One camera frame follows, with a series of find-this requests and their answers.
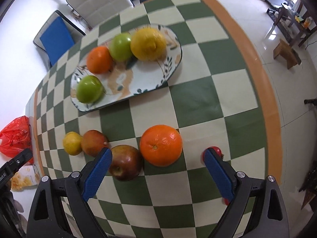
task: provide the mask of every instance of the ceramic plate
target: ceramic plate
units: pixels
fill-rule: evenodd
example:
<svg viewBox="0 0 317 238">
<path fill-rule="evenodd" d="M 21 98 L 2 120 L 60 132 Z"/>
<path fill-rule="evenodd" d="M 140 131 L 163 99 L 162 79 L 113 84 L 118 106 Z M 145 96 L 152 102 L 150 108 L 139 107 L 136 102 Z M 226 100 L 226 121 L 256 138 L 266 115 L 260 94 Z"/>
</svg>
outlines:
<svg viewBox="0 0 317 238">
<path fill-rule="evenodd" d="M 154 90 L 162 86 L 176 70 L 182 59 L 182 47 L 176 34 L 162 25 L 142 25 L 129 31 L 133 34 L 140 28 L 158 29 L 166 38 L 166 56 L 154 62 L 143 62 L 132 57 L 126 62 L 116 62 L 113 69 L 106 74 L 92 74 L 86 66 L 88 54 L 79 62 L 72 74 L 70 83 L 71 100 L 82 112 L 91 111 L 111 105 L 124 99 Z M 101 46 L 110 44 L 111 39 Z M 86 75 L 95 75 L 105 88 L 104 95 L 92 104 L 80 103 L 76 98 L 76 88 L 79 81 Z"/>
</svg>

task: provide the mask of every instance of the wooden stool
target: wooden stool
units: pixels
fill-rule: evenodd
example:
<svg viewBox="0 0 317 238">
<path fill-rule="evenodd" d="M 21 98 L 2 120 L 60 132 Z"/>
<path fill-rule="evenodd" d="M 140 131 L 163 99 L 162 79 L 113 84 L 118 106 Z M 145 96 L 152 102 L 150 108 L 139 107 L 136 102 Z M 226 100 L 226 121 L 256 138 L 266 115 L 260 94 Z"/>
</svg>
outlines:
<svg viewBox="0 0 317 238">
<path fill-rule="evenodd" d="M 277 47 L 275 47 L 273 51 L 273 58 L 275 59 L 278 55 L 286 59 L 287 69 L 290 69 L 296 64 L 300 64 L 302 62 L 297 52 L 282 39 L 280 39 L 280 43 L 277 45 Z"/>
</svg>

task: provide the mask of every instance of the blue gripper pad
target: blue gripper pad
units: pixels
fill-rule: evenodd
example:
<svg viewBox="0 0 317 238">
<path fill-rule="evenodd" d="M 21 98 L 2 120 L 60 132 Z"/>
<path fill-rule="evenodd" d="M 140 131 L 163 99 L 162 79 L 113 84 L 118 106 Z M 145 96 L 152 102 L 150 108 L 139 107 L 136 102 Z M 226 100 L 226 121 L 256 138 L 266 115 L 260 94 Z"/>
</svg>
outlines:
<svg viewBox="0 0 317 238">
<path fill-rule="evenodd" d="M 91 170 L 89 176 L 85 181 L 82 192 L 82 197 L 85 202 L 96 195 L 99 186 L 111 165 L 111 162 L 112 152 L 110 149 L 107 149 L 102 157 L 99 159 L 99 161 L 96 163 L 94 168 Z"/>
<path fill-rule="evenodd" d="M 205 150 L 204 162 L 221 196 L 231 202 L 234 198 L 231 180 L 209 149 Z"/>
</svg>

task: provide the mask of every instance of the white chair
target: white chair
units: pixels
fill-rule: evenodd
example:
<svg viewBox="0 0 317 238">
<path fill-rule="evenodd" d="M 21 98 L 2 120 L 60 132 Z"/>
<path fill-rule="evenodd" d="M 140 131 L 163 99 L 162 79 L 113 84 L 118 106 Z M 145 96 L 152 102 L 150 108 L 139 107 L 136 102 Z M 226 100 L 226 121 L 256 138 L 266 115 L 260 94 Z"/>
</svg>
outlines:
<svg viewBox="0 0 317 238">
<path fill-rule="evenodd" d="M 134 6 L 131 0 L 66 1 L 91 27 L 95 27 L 124 9 Z"/>
</svg>

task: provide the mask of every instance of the yellow citrus fruit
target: yellow citrus fruit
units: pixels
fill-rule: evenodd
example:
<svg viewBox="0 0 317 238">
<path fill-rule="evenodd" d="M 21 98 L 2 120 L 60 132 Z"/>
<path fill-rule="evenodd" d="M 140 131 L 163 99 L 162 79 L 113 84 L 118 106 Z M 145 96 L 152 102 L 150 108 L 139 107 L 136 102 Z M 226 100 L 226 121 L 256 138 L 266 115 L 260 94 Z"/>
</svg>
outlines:
<svg viewBox="0 0 317 238">
<path fill-rule="evenodd" d="M 68 132 L 63 139 L 63 147 L 66 153 L 76 156 L 81 152 L 80 142 L 82 136 L 76 132 Z"/>
<path fill-rule="evenodd" d="M 165 53 L 166 39 L 155 28 L 142 28 L 132 36 L 130 48 L 139 60 L 155 61 Z"/>
</svg>

